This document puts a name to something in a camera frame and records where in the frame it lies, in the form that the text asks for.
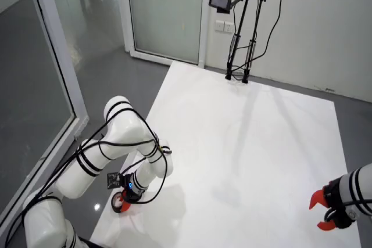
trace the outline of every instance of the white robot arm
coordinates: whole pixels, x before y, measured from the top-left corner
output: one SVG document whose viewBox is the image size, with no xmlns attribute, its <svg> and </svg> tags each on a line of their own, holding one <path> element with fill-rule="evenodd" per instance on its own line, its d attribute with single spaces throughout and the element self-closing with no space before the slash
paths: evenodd
<svg viewBox="0 0 372 248">
<path fill-rule="evenodd" d="M 361 215 L 372 216 L 372 164 L 332 180 L 316 191 L 310 209 L 320 203 L 329 210 L 318 227 L 324 231 L 348 228 Z"/>
<path fill-rule="evenodd" d="M 167 142 L 158 140 L 125 97 L 112 98 L 105 107 L 104 116 L 108 123 L 107 134 L 99 141 L 84 141 L 68 167 L 47 182 L 50 187 L 45 186 L 48 189 L 42 195 L 43 188 L 35 191 L 25 201 L 23 224 L 28 248 L 99 247 L 76 236 L 71 223 L 65 219 L 61 200 L 64 196 L 81 197 L 110 161 L 135 150 L 144 155 L 144 161 L 135 172 L 120 176 L 124 191 L 118 212 L 132 203 L 149 202 L 140 201 L 149 184 L 155 177 L 163 178 L 164 183 L 165 177 L 173 172 Z"/>
</svg>

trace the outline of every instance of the tripod stand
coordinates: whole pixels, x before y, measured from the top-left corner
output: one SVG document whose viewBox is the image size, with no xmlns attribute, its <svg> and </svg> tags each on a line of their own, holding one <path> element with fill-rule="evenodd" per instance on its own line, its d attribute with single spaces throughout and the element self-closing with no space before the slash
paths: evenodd
<svg viewBox="0 0 372 248">
<path fill-rule="evenodd" d="M 256 48 L 258 20 L 259 20 L 260 13 L 261 13 L 262 2 L 264 2 L 264 1 L 266 2 L 266 0 L 260 0 L 259 1 L 259 5 L 257 7 L 257 13 L 256 13 L 255 28 L 253 29 L 252 39 L 249 41 L 249 46 L 248 46 L 248 50 L 247 50 L 247 53 L 246 53 L 244 76 L 243 76 L 243 79 L 242 79 L 242 82 L 245 83 L 245 84 L 248 83 L 249 73 L 251 72 L 252 63 L 253 63 L 253 60 L 254 60 L 253 56 L 255 54 L 255 48 Z"/>
</svg>

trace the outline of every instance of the glossy floor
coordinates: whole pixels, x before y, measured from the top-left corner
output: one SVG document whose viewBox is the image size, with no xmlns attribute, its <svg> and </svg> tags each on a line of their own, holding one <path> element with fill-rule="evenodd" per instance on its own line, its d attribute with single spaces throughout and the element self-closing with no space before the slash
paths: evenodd
<svg viewBox="0 0 372 248">
<path fill-rule="evenodd" d="M 312 193 L 346 173 L 332 102 L 173 62 L 147 122 L 169 142 L 174 171 L 150 204 L 115 214 L 108 199 L 92 242 L 360 248 L 357 226 L 325 233 L 317 224 L 326 209 L 309 210 Z M 131 153 L 121 171 L 142 157 Z M 161 181 L 150 183 L 143 200 Z"/>
<path fill-rule="evenodd" d="M 166 66 L 135 60 L 125 53 L 119 32 L 121 23 L 117 21 L 117 2 L 103 1 L 105 9 L 91 9 L 90 16 L 84 17 L 80 0 L 56 0 L 90 115 L 81 140 L 88 138 L 103 123 L 103 108 L 112 96 L 128 97 L 134 107 L 147 116 L 168 71 Z M 372 162 L 372 104 L 261 78 L 252 78 L 252 81 L 333 101 L 348 171 Z M 72 146 L 66 156 L 76 146 Z M 110 195 L 106 174 L 117 171 L 123 161 L 124 158 L 110 163 L 82 198 L 63 201 L 66 218 L 82 237 L 90 238 Z M 358 227 L 362 248 L 370 247 L 372 224 L 362 218 Z M 25 247 L 23 229 L 17 231 L 11 247 Z"/>
</svg>

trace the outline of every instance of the glass panel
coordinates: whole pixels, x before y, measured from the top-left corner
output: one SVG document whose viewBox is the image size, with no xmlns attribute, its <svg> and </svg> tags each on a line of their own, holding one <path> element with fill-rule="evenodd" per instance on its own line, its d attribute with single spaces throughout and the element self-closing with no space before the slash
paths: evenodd
<svg viewBox="0 0 372 248">
<path fill-rule="evenodd" d="M 36 9 L 33 0 L 0 0 L 2 217 L 73 119 Z"/>
<path fill-rule="evenodd" d="M 118 0 L 55 2 L 76 70 L 88 63 L 104 63 L 107 57 L 125 55 Z"/>
<path fill-rule="evenodd" d="M 202 0 L 130 0 L 138 51 L 197 64 Z"/>
</svg>

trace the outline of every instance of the white tabletop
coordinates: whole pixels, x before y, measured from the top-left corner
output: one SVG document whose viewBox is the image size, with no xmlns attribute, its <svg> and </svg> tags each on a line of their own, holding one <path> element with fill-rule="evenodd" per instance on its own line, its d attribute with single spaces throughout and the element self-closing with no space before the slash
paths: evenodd
<svg viewBox="0 0 372 248">
<path fill-rule="evenodd" d="M 314 191 L 346 173 L 334 104 L 174 62 L 147 118 L 169 141 L 174 172 L 156 200 L 116 214 L 106 247 L 360 247 L 357 225 L 324 232 Z M 130 154 L 124 167 L 137 161 Z M 145 199 L 160 185 L 157 178 Z"/>
</svg>

